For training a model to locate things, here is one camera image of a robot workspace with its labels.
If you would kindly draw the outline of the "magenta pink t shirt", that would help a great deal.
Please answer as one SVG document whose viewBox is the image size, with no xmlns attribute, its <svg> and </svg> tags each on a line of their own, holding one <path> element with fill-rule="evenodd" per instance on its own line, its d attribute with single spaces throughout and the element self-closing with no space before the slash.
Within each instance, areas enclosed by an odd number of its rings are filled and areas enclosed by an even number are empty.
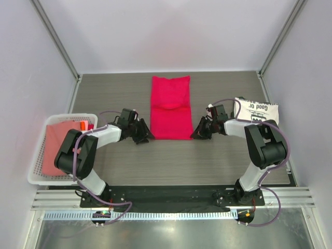
<svg viewBox="0 0 332 249">
<path fill-rule="evenodd" d="M 157 140 L 191 140 L 190 76 L 152 77 L 150 130 Z"/>
</svg>

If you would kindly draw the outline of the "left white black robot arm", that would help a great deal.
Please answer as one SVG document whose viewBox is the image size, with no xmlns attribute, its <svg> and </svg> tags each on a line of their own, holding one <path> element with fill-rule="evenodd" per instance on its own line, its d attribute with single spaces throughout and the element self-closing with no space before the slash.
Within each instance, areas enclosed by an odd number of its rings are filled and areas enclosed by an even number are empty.
<svg viewBox="0 0 332 249">
<path fill-rule="evenodd" d="M 110 202 L 109 186 L 93 169 L 96 151 L 129 137 L 137 145 L 155 138 L 135 110 L 124 108 L 114 121 L 103 127 L 85 132 L 69 130 L 54 159 L 54 166 L 84 187 L 94 203 L 100 207 L 107 206 Z"/>
</svg>

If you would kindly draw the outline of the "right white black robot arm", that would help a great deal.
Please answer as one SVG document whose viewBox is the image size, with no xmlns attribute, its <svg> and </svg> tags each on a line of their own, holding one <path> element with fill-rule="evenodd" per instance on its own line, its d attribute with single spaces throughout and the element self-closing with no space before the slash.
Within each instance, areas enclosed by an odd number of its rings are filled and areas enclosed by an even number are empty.
<svg viewBox="0 0 332 249">
<path fill-rule="evenodd" d="M 250 164 L 234 185 L 232 200 L 239 205 L 250 205 L 259 196 L 264 178 L 274 168 L 285 163 L 289 150 L 286 138 L 275 121 L 239 121 L 229 118 L 223 105 L 209 105 L 190 136 L 210 140 L 214 133 L 236 136 L 246 140 Z"/>
</svg>

